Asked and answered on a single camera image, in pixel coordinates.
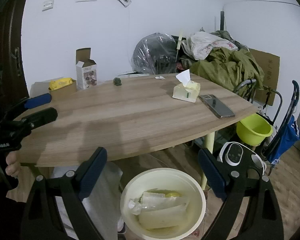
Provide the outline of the left hand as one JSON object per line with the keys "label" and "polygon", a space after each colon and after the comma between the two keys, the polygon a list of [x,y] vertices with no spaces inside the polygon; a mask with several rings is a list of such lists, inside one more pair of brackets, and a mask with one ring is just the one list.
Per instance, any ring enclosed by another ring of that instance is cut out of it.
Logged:
{"label": "left hand", "polygon": [[6,164],[6,174],[11,177],[17,177],[21,169],[18,152],[10,152],[6,157]]}

